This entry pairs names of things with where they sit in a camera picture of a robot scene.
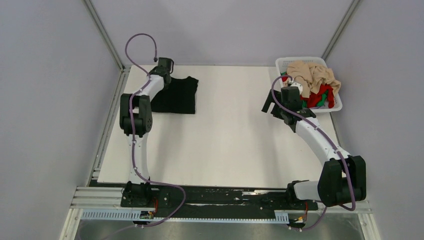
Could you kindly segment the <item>black t-shirt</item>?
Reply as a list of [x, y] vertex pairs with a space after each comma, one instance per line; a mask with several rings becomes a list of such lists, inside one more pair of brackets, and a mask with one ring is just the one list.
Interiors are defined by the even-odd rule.
[[199, 80], [191, 76], [172, 78], [171, 83], [152, 99], [152, 112], [194, 115], [198, 85]]

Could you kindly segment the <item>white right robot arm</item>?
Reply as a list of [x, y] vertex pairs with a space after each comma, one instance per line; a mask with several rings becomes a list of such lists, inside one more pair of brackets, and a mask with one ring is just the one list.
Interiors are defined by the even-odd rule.
[[353, 156], [321, 128], [316, 114], [302, 106], [297, 87], [271, 89], [262, 107], [273, 117], [281, 119], [300, 136], [322, 164], [318, 180], [297, 180], [288, 184], [286, 204], [298, 209], [306, 200], [318, 201], [326, 207], [355, 205], [367, 196], [366, 162]]

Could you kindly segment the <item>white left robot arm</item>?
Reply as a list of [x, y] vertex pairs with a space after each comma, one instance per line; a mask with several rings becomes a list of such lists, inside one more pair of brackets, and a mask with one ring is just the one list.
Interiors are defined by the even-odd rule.
[[147, 164], [147, 140], [153, 127], [151, 101], [171, 83], [173, 70], [174, 61], [160, 57], [139, 90], [120, 96], [119, 126], [127, 136], [131, 159], [128, 182], [122, 192], [122, 207], [145, 208], [153, 201]]

